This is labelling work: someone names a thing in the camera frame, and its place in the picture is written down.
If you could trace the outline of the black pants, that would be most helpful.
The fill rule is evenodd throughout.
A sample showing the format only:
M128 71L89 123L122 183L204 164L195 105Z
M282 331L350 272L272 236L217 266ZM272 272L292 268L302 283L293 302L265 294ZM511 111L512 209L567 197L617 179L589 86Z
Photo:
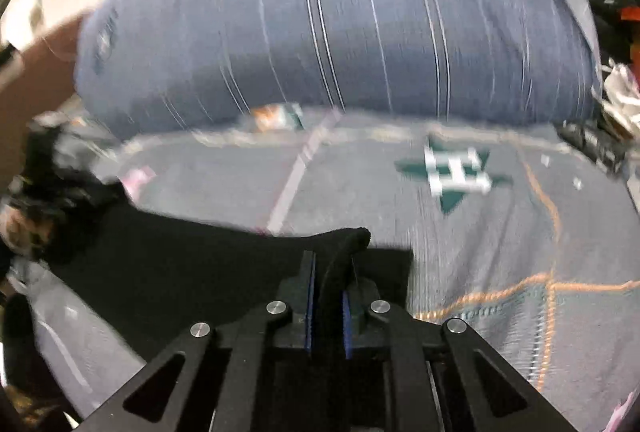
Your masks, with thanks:
M119 181L54 159L61 127L31 123L9 205L26 219L4 240L62 281L144 358L183 329L238 321L276 300L307 319L314 345L343 350L343 296L365 279L394 303L407 296L412 254L374 248L363 227L275 237L138 209Z

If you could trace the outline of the grey patterned bedsheet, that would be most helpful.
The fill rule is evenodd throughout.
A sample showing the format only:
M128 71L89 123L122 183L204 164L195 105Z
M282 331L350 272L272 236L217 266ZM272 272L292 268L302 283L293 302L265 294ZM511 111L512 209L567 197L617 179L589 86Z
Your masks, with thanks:
M268 109L219 128L117 142L53 114L56 163L119 181L140 210L275 237L363 227L412 254L412 317L467 322L572 425L639 426L639 181L576 125L511 131L307 111L260 131ZM62 281L4 240L26 219L1 200L35 347L80 424L147 363ZM250 431L349 431L346 355L314 345L260 375Z

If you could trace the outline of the brown wooden headboard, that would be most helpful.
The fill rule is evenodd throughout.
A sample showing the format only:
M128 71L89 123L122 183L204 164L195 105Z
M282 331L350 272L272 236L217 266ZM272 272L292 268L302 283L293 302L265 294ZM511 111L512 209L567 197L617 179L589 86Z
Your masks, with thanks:
M23 163L27 122L55 111L75 93L77 40L87 15L81 12L37 37L1 67L1 182Z

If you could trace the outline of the blue plaid pillow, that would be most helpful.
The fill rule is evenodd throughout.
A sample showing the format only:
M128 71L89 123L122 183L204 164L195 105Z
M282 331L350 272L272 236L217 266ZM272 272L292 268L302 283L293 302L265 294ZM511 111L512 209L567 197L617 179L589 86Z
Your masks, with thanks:
M119 139L297 103L497 125L585 119L588 0L105 0L75 85Z

